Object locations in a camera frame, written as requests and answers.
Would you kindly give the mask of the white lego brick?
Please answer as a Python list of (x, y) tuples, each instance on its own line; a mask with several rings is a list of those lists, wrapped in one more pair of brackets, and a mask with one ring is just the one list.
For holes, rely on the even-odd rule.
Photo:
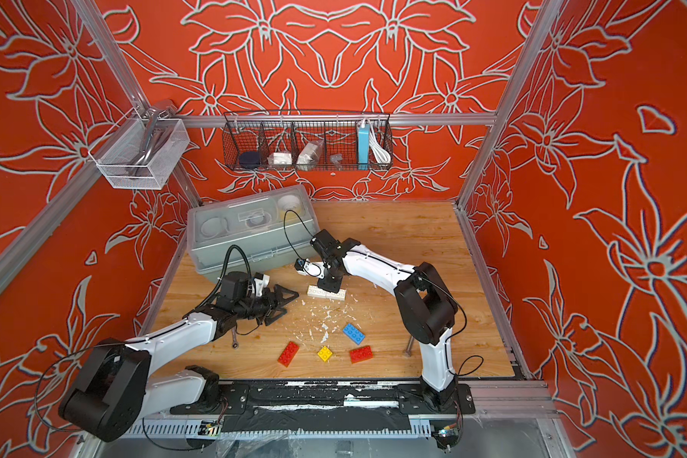
[(330, 301), (344, 301), (345, 297), (347, 297), (347, 290), (345, 289), (340, 289), (338, 292), (329, 292), (326, 290), (323, 290), (322, 288), (318, 288), (318, 286), (310, 285), (307, 288), (307, 295), (309, 297), (314, 298), (314, 299), (323, 299), (323, 300), (330, 300)]

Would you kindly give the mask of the blue lego brick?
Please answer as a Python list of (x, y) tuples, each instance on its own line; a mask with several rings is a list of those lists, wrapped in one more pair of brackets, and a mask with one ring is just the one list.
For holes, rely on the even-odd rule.
[(366, 339), (366, 335), (353, 324), (346, 324), (343, 328), (343, 334), (351, 339), (355, 345), (360, 345)]

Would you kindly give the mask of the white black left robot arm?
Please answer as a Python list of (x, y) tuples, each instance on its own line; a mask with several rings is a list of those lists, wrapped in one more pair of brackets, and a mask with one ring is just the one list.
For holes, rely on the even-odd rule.
[(106, 339), (91, 349), (63, 396), (59, 416), (71, 425), (112, 442), (146, 416), (190, 406), (220, 408), (219, 375), (197, 364), (167, 377), (156, 372), (197, 347), (217, 341), (241, 320), (269, 326), (287, 312), (299, 293), (269, 284), (263, 274), (231, 272), (183, 318), (135, 339)]

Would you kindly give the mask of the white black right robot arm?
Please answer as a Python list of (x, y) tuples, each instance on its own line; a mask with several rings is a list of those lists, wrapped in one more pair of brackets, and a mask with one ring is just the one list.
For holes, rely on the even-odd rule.
[(432, 410), (463, 410), (459, 378), (452, 358), (456, 314), (462, 307), (430, 263), (398, 263), (377, 254), (358, 240), (336, 240), (322, 230), (310, 245), (318, 263), (302, 258), (296, 270), (317, 279), (318, 288), (329, 293), (341, 289), (346, 276), (359, 277), (389, 292), (395, 299), (410, 337), (420, 345), (422, 397)]

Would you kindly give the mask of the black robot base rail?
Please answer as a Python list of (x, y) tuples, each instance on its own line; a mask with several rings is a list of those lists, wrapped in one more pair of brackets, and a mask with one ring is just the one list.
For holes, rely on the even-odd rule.
[(223, 380), (219, 393), (211, 410), (181, 405), (169, 417), (216, 424), (214, 434), (427, 438), (475, 414), (467, 385), (437, 408), (417, 379)]

